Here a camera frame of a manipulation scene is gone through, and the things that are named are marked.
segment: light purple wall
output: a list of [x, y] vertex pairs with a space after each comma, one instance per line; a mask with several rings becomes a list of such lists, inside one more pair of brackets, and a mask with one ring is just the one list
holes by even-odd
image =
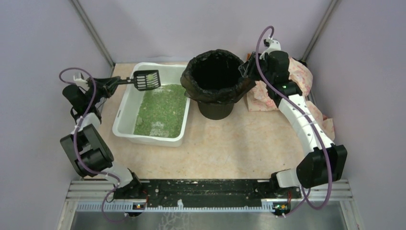
[[366, 229], [405, 229], [406, 1], [343, 1], [309, 59]]
[[67, 0], [0, 3], [0, 229], [55, 229], [75, 173], [59, 139], [74, 126], [58, 73], [110, 68]]
[[301, 58], [330, 0], [81, 0], [115, 62], [190, 60], [211, 49], [241, 58], [272, 24]]

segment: white litter box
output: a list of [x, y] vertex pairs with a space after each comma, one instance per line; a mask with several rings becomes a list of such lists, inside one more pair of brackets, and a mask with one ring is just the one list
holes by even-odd
[[[186, 65], [160, 65], [156, 63], [142, 62], [134, 67], [133, 72], [131, 73], [131, 78], [135, 71], [157, 69], [159, 71], [161, 85], [180, 85], [180, 77], [185, 68]], [[183, 123], [179, 136], [176, 138], [159, 138], [134, 134], [135, 122], [137, 120], [138, 111], [144, 93], [145, 91], [138, 91], [134, 85], [127, 85], [123, 99], [121, 100], [120, 108], [118, 109], [114, 120], [113, 133], [118, 137], [127, 138], [131, 142], [137, 144], [179, 147], [183, 142], [190, 98], [186, 100], [185, 114], [183, 115]]]

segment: speckled floor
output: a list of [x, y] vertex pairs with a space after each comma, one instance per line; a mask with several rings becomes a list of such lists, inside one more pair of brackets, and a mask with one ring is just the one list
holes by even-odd
[[[117, 64], [113, 76], [130, 76], [135, 64]], [[269, 178], [295, 167], [303, 151], [279, 111], [248, 112], [245, 98], [225, 119], [209, 120], [191, 101], [183, 144], [178, 148], [139, 145], [112, 132], [125, 86], [105, 104], [99, 133], [115, 160], [143, 179]]]

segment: pink towel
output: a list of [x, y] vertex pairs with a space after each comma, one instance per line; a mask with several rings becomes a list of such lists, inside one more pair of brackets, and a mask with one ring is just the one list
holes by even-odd
[[[302, 63], [289, 58], [289, 79], [296, 82], [299, 88], [303, 92], [303, 96], [306, 97], [310, 89], [312, 88], [313, 75], [310, 70], [304, 66]], [[275, 105], [275, 102], [269, 98], [268, 91], [266, 89], [266, 84], [262, 81], [256, 82], [257, 86], [252, 88], [247, 93], [247, 102], [249, 111], [271, 111], [277, 110], [278, 108]], [[320, 128], [325, 132], [325, 134], [331, 139], [334, 140], [334, 125], [333, 119], [327, 119], [323, 116], [320, 110], [311, 102], [306, 101], [306, 105], [309, 108], [311, 114], [320, 125]]]

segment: metal frame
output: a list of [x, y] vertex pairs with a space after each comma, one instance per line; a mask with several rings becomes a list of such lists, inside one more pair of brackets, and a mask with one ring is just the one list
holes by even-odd
[[106, 59], [107, 63], [113, 68], [115, 63], [107, 50], [106, 46], [103, 44], [103, 41], [100, 39], [100, 36], [97, 34], [96, 29], [94, 28], [93, 24], [91, 23], [89, 17], [87, 16], [85, 10], [83, 9], [82, 5], [80, 4], [79, 0], [69, 0], [72, 4], [73, 8], [75, 9], [76, 13], [78, 13], [78, 17], [82, 21], [83, 25], [85, 26], [86, 30], [89, 32], [89, 35], [92, 37], [94, 44], [99, 49], [101, 55]]
[[313, 94], [313, 91], [310, 91], [309, 94], [306, 97], [306, 100], [313, 102], [313, 104], [317, 107], [317, 101], [316, 98]]
[[[72, 181], [69, 187], [58, 230], [70, 230], [76, 212], [100, 210], [102, 201], [107, 192], [113, 188], [113, 184], [106, 180], [82, 180]], [[310, 201], [324, 201], [327, 193], [327, 184], [312, 188], [309, 196]], [[178, 207], [146, 207], [145, 212], [269, 212], [272, 202], [285, 202], [285, 199], [262, 199], [262, 207], [242, 208], [187, 208], [182, 203]], [[348, 180], [339, 180], [333, 183], [330, 201], [339, 201], [344, 220], [349, 230], [364, 230], [363, 222], [359, 216], [358, 209], [352, 196]], [[132, 209], [133, 204], [143, 204], [144, 199], [115, 200], [106, 204], [109, 212], [125, 212]]]
[[330, 20], [331, 14], [333, 13], [334, 9], [337, 8], [338, 4], [341, 2], [341, 0], [332, 0], [330, 2], [330, 5], [327, 8], [326, 13], [324, 14], [323, 18], [321, 19], [320, 24], [318, 25], [315, 34], [312, 37], [312, 40], [310, 40], [309, 45], [306, 48], [306, 51], [303, 54], [302, 61], [307, 61], [309, 58], [310, 53], [312, 52], [317, 40], [319, 39], [321, 33], [323, 32], [324, 28], [326, 27], [326, 24]]
[[[92, 37], [96, 47], [99, 49], [100, 53], [103, 55], [103, 57], [106, 59], [107, 63], [111, 67], [115, 66], [115, 62], [113, 61], [109, 51], [107, 50], [106, 46], [104, 45], [102, 39], [98, 35], [96, 29], [94, 28], [93, 24], [91, 23], [89, 17], [87, 16], [85, 10], [83, 9], [82, 5], [80, 4], [79, 0], [69, 0], [70, 3], [72, 4], [73, 8], [75, 9], [76, 13], [78, 14], [78, 17], [82, 21], [83, 25], [85, 26], [86, 30], [89, 32], [89, 35]], [[311, 51], [313, 50], [317, 40], [319, 39], [321, 33], [323, 32], [326, 24], [328, 23], [334, 9], [339, 5], [341, 0], [331, 0], [322, 20], [320, 21], [320, 24], [318, 25], [315, 33], [313, 34], [312, 39], [310, 40], [309, 45], [307, 46], [303, 56], [302, 56], [302, 61], [307, 61]]]

